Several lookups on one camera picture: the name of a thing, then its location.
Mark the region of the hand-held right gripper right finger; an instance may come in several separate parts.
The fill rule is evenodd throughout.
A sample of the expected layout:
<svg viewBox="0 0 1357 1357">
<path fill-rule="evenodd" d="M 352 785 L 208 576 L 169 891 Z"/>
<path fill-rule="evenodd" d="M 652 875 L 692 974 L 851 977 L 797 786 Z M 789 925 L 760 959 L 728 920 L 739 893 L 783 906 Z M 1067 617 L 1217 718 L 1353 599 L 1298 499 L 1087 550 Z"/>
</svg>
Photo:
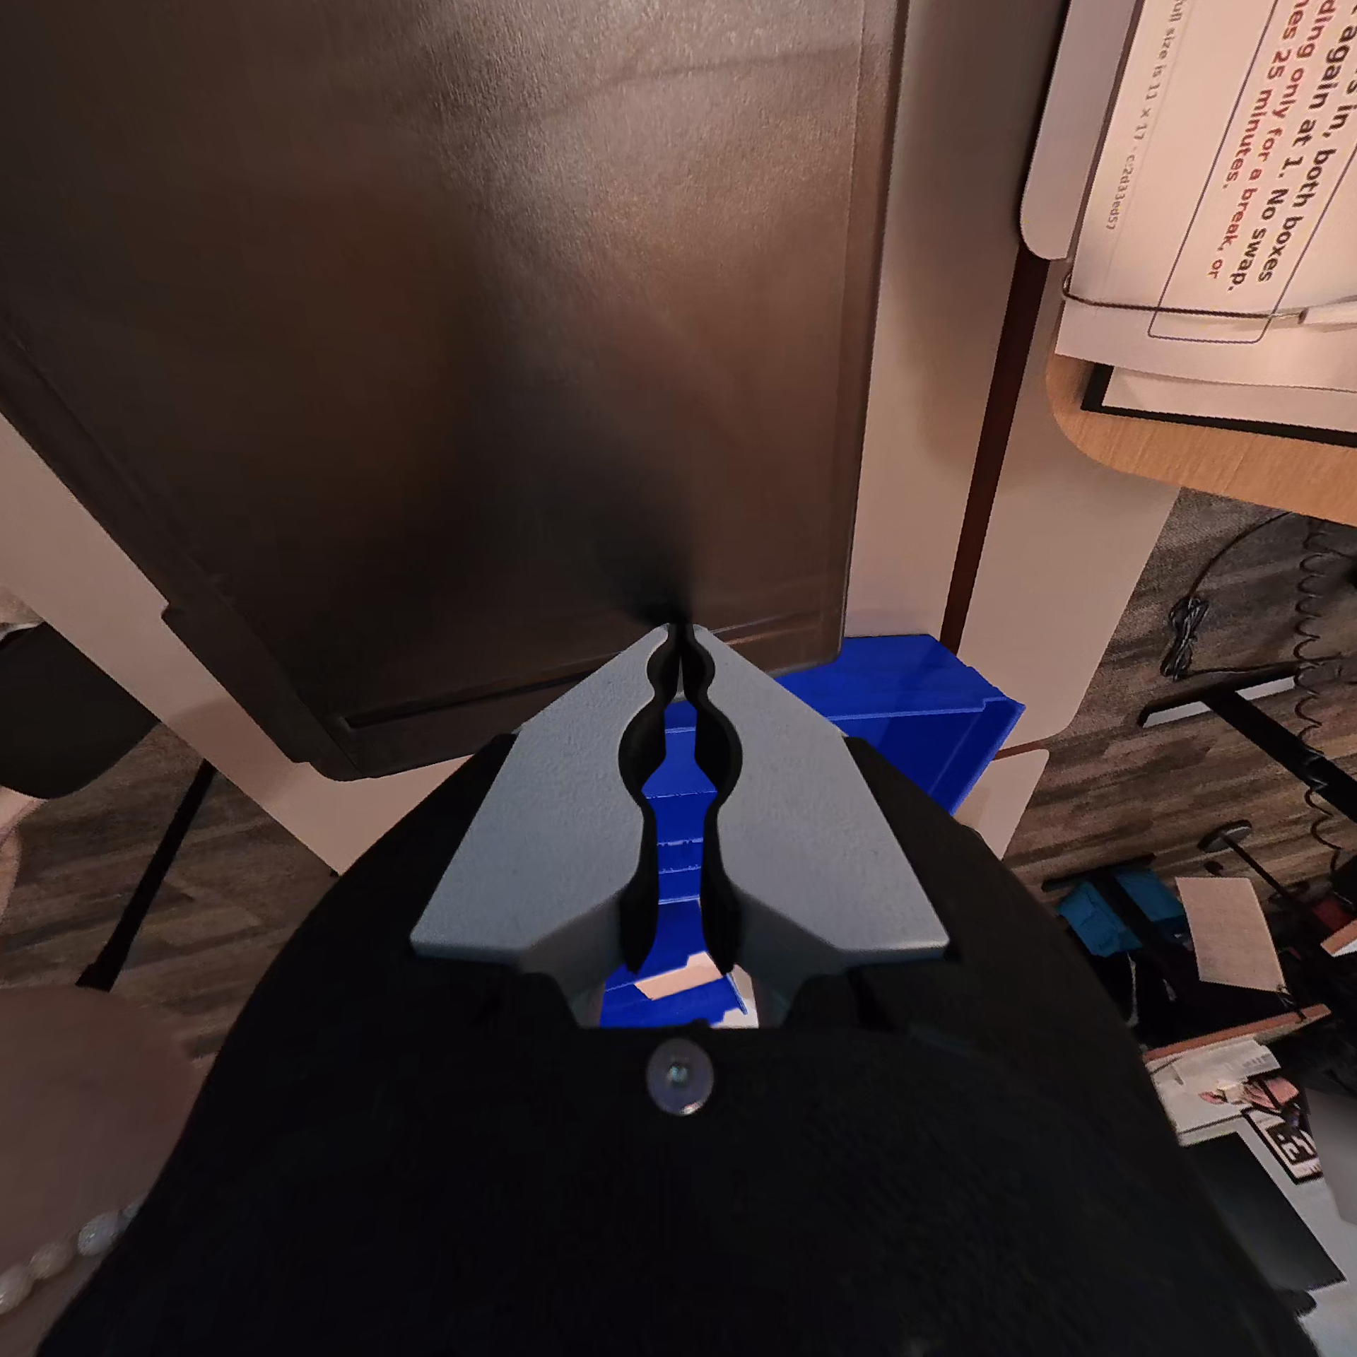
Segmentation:
<svg viewBox="0 0 1357 1357">
<path fill-rule="evenodd" d="M 948 935 L 843 733 L 699 625 L 679 633 L 705 810 L 700 917 L 720 970 L 751 982 L 757 1022 L 802 983 L 935 961 Z"/>
</svg>

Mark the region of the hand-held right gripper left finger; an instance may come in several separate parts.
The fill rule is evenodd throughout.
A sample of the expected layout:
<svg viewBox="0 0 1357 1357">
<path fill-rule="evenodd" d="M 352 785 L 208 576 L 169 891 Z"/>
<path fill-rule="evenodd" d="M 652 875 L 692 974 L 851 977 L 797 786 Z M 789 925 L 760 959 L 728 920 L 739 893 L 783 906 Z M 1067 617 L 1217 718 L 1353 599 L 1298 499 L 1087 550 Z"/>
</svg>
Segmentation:
<svg viewBox="0 0 1357 1357">
<path fill-rule="evenodd" d="M 663 623 L 523 723 L 410 935 L 418 956 L 550 977 L 599 1024 L 655 933 L 655 815 L 679 631 Z"/>
</svg>

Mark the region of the black drawer organizer cabinet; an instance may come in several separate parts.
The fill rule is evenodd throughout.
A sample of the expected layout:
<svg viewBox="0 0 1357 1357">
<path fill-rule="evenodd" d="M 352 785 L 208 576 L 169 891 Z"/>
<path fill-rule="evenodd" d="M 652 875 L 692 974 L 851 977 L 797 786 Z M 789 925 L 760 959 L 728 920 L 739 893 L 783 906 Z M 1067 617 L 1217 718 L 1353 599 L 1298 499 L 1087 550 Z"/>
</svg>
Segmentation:
<svg viewBox="0 0 1357 1357">
<path fill-rule="evenodd" d="M 292 760 L 844 623 L 906 3 L 3 3 L 3 411 Z"/>
</svg>

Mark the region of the person's left forearm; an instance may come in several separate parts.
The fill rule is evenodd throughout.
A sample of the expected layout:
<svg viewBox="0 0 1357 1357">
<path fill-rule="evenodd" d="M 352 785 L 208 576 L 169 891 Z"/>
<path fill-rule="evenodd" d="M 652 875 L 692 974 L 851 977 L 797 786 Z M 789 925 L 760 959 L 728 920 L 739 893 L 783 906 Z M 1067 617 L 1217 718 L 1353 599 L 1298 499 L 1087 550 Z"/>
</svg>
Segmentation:
<svg viewBox="0 0 1357 1357">
<path fill-rule="evenodd" d="M 1 1263 L 75 1253 L 148 1190 L 198 1092 L 166 1019 L 82 987 L 1 993 Z"/>
</svg>

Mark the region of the blue plastic storage bin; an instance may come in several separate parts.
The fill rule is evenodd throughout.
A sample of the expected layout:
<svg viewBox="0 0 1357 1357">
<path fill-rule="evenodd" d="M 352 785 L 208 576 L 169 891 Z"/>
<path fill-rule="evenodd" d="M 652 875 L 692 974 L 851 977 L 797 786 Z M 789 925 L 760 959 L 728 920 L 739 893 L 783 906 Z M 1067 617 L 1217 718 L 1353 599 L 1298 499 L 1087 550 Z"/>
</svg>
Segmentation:
<svg viewBox="0 0 1357 1357">
<path fill-rule="evenodd" d="M 846 638 L 833 662 L 776 681 L 864 739 L 944 810 L 972 793 L 1024 712 L 925 634 Z M 715 789 L 694 756 L 691 704 L 671 702 L 665 722 L 665 757 L 642 788 L 655 814 L 655 940 L 636 972 L 620 967 L 607 978 L 599 1024 L 754 1027 L 752 983 L 739 970 L 720 974 L 700 932 L 702 833 Z"/>
</svg>

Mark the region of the blue floor object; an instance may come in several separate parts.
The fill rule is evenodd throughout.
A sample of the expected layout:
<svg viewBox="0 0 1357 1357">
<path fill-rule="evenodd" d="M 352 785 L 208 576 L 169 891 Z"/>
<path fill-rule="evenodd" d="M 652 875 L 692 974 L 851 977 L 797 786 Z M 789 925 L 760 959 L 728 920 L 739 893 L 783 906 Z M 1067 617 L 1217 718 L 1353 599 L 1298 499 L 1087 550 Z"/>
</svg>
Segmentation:
<svg viewBox="0 0 1357 1357">
<path fill-rule="evenodd" d="M 1135 869 L 1119 870 L 1114 875 L 1117 885 L 1167 943 L 1182 946 L 1188 943 L 1190 927 L 1182 903 L 1156 873 Z M 1138 935 L 1087 878 L 1061 899 L 1056 912 L 1093 957 L 1120 956 L 1141 948 Z"/>
</svg>

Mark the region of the brown cardboard piece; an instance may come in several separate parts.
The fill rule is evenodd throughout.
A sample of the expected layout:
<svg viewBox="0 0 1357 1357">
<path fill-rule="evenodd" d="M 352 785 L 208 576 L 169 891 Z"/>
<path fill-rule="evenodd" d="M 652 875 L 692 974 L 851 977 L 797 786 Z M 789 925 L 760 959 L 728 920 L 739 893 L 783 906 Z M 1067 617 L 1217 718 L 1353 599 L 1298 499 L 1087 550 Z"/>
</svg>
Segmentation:
<svg viewBox="0 0 1357 1357">
<path fill-rule="evenodd" d="M 1198 978 L 1271 995 L 1289 991 L 1255 886 L 1237 875 L 1179 875 Z"/>
</svg>

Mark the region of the black metal stand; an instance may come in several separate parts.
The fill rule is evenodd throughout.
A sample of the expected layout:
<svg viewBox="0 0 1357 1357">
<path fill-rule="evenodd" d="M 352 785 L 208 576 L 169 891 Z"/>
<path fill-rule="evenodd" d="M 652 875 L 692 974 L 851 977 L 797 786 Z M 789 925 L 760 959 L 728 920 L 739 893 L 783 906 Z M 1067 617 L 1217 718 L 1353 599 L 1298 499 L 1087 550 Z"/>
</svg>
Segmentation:
<svg viewBox="0 0 1357 1357">
<path fill-rule="evenodd" d="M 1297 731 L 1258 707 L 1258 699 L 1295 688 L 1295 670 L 1287 667 L 1232 673 L 1219 683 L 1190 684 L 1183 696 L 1148 702 L 1135 723 L 1140 728 L 1150 728 L 1203 715 L 1217 717 L 1279 764 L 1306 791 L 1313 791 L 1339 815 L 1355 822 L 1353 777 L 1326 754 L 1313 749 Z"/>
</svg>

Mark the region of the printed tag sheet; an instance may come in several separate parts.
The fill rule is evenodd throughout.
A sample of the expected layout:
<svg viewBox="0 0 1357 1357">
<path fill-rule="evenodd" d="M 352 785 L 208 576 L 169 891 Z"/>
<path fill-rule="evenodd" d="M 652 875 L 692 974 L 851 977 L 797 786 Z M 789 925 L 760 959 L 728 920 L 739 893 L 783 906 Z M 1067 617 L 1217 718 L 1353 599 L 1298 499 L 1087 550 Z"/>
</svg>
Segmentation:
<svg viewBox="0 0 1357 1357">
<path fill-rule="evenodd" d="M 1150 1056 L 1146 1069 L 1179 1137 L 1242 1119 L 1292 1182 L 1322 1177 L 1300 1090 L 1269 1045 L 1240 1037 Z"/>
</svg>

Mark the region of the light wooden table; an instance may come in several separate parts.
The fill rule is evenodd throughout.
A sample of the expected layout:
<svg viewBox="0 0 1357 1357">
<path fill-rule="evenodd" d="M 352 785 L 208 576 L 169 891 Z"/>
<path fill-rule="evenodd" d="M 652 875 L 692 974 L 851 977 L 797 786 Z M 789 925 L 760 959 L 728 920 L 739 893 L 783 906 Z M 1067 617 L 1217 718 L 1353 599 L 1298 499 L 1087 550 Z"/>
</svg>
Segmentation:
<svg viewBox="0 0 1357 1357">
<path fill-rule="evenodd" d="M 1355 450 L 1276 434 L 1085 411 L 1085 360 L 1049 353 L 1045 390 L 1061 432 L 1130 474 L 1293 515 L 1355 523 Z"/>
</svg>

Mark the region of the black bordered paper sheet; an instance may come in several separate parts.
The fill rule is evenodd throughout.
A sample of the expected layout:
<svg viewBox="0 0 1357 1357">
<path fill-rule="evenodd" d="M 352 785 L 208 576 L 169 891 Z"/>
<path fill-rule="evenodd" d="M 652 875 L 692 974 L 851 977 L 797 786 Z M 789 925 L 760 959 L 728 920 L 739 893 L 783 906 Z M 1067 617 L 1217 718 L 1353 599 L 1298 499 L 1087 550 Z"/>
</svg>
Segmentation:
<svg viewBox="0 0 1357 1357">
<path fill-rule="evenodd" d="M 1355 394 L 1343 389 L 1195 381 L 1095 363 L 1078 407 L 1087 413 L 1355 447 Z"/>
</svg>

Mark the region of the white cardboard piece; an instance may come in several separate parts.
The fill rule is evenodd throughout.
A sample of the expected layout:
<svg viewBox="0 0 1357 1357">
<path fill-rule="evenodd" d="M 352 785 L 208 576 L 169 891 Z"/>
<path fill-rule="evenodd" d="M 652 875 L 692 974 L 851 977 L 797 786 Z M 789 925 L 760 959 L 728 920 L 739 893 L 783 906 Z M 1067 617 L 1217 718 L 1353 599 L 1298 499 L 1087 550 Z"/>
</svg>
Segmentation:
<svg viewBox="0 0 1357 1357">
<path fill-rule="evenodd" d="M 1066 6 L 1019 213 L 1022 243 L 1040 260 L 1064 260 L 1072 251 L 1140 6 Z"/>
</svg>

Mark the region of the white printed paper sheet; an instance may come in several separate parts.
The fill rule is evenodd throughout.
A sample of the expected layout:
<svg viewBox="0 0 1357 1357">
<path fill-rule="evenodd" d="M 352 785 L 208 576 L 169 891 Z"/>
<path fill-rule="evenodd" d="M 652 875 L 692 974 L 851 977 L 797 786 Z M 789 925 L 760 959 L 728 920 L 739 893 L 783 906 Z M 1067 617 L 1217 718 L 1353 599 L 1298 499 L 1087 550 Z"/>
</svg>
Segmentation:
<svg viewBox="0 0 1357 1357">
<path fill-rule="evenodd" d="M 1056 350 L 1352 390 L 1355 3 L 1141 3 Z"/>
</svg>

